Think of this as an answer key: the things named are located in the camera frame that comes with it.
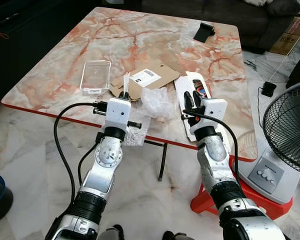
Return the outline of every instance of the barcode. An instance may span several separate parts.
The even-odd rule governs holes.
[[[153,74],[152,72],[148,71],[148,70],[144,70],[144,72],[145,72],[146,74],[150,75],[151,77],[154,76],[154,74]]]

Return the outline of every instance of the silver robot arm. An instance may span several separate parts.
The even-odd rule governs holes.
[[[85,176],[72,204],[57,217],[45,240],[96,240],[99,223],[114,184],[115,171],[123,158],[122,142],[129,121],[131,104],[120,98],[100,102],[93,110],[105,115],[104,133],[94,153],[94,163]]]
[[[195,135],[197,159],[201,168],[202,183],[211,195],[223,228],[225,240],[285,240],[282,231],[254,203],[246,198],[229,166],[229,154],[226,151],[220,133],[216,133],[216,122],[200,118],[198,115],[222,120],[227,102],[223,99],[204,98],[193,93],[184,94],[186,115]]]

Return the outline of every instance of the table leg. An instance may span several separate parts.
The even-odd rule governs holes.
[[[158,177],[158,181],[162,182],[162,177],[164,175],[165,164],[166,164],[166,155],[167,155],[168,143],[165,142],[164,144],[162,144],[162,143],[149,141],[149,140],[144,140],[144,142],[146,144],[152,144],[152,145],[156,145],[156,146],[159,146],[159,147],[163,147],[161,167],[160,167],[160,173],[159,173],[159,177]]]

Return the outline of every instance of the pink marble tabletop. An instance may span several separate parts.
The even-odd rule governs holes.
[[[108,100],[110,92],[92,97],[79,89],[85,61],[111,61],[110,80],[150,59],[178,64],[200,73],[214,98],[228,102],[224,121],[244,141],[239,156],[257,157],[246,73],[236,26],[211,23],[215,35],[206,43],[193,40],[201,21],[143,12],[96,7],[39,61],[2,99],[11,108],[56,117],[77,102]],[[169,94],[176,94],[173,83]],[[104,117],[78,107],[66,119],[100,127]],[[168,122],[152,120],[147,138],[195,149],[186,135],[180,112]]]

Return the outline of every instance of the clear plastic box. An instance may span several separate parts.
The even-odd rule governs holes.
[[[80,89],[84,95],[103,94],[110,85],[111,62],[105,60],[86,61],[83,66]]]

